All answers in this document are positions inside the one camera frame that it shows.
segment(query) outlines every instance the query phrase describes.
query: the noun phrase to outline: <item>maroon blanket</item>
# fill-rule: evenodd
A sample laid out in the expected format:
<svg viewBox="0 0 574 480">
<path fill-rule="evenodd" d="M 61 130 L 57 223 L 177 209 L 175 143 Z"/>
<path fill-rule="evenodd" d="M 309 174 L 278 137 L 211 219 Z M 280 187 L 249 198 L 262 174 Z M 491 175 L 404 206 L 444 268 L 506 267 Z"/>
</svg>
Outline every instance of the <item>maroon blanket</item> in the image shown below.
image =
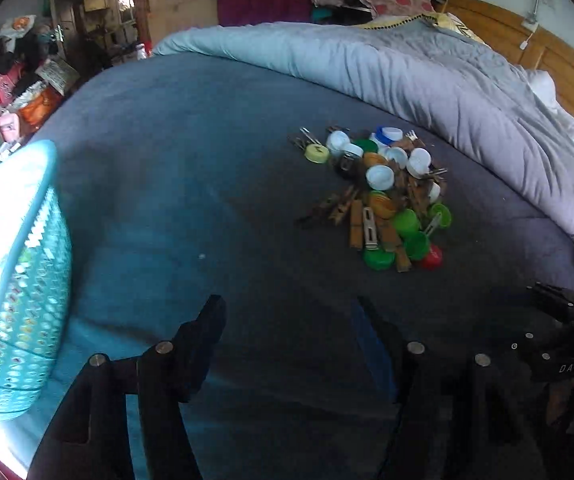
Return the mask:
<svg viewBox="0 0 574 480">
<path fill-rule="evenodd" d="M 218 0 L 224 27 L 267 22 L 310 22 L 310 0 Z"/>
</svg>

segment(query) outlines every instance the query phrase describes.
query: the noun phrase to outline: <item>orange bag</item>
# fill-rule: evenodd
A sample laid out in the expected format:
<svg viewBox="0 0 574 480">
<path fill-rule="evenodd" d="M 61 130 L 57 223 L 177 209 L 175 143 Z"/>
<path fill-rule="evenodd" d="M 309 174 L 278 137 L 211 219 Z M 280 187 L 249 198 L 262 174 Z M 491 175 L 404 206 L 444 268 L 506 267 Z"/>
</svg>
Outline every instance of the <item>orange bag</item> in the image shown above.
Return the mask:
<svg viewBox="0 0 574 480">
<path fill-rule="evenodd" d="M 32 102 L 24 108 L 20 108 L 18 113 L 35 131 L 54 113 L 61 101 L 62 95 L 56 92 L 53 87 L 47 86 Z"/>
</svg>

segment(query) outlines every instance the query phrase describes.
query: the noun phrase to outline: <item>wooden cabinet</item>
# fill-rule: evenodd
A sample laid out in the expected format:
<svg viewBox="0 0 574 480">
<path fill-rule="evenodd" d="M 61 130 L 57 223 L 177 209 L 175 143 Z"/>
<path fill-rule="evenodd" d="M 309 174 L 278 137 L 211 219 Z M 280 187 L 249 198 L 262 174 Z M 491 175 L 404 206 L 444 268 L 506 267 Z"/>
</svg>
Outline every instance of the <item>wooden cabinet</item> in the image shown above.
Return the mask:
<svg viewBox="0 0 574 480">
<path fill-rule="evenodd" d="M 109 7 L 109 0 L 84 0 L 84 10 L 89 12 L 90 10 L 107 9 Z"/>
</svg>

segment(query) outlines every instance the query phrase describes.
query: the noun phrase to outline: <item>pillow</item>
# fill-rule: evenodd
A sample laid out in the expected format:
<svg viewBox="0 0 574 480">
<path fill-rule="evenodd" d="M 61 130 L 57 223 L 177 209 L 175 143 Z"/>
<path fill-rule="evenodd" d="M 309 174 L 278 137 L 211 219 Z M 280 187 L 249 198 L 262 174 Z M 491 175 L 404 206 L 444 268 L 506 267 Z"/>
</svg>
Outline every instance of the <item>pillow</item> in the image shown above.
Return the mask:
<svg viewBox="0 0 574 480">
<path fill-rule="evenodd" d="M 360 0 L 377 16 L 415 16 L 434 12 L 431 0 Z"/>
<path fill-rule="evenodd" d="M 467 36 L 472 40 L 477 41 L 478 43 L 486 44 L 483 40 L 481 40 L 476 33 L 471 30 L 470 28 L 465 25 L 458 16 L 447 12 L 446 14 L 443 12 L 436 13 L 436 19 L 438 21 L 437 26 L 440 28 L 446 28 L 447 30 L 452 30 L 453 32 L 457 32 L 458 34 L 462 34 L 463 36 Z"/>
<path fill-rule="evenodd" d="M 544 70 L 525 70 L 531 91 L 551 111 L 563 127 L 564 132 L 574 142 L 574 117 L 556 99 L 556 84 Z"/>
</svg>

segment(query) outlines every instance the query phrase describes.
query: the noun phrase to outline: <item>red bottle cap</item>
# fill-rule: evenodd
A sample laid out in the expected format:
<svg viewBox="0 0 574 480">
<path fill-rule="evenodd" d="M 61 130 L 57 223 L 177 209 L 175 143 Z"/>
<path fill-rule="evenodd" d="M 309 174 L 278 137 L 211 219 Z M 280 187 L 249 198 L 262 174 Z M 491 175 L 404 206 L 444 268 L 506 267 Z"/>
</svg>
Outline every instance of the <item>red bottle cap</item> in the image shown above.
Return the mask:
<svg viewBox="0 0 574 480">
<path fill-rule="evenodd" d="M 420 260 L 420 266 L 423 269 L 435 269 L 442 265 L 442 250 L 434 244 L 429 247 L 427 255 Z"/>
</svg>

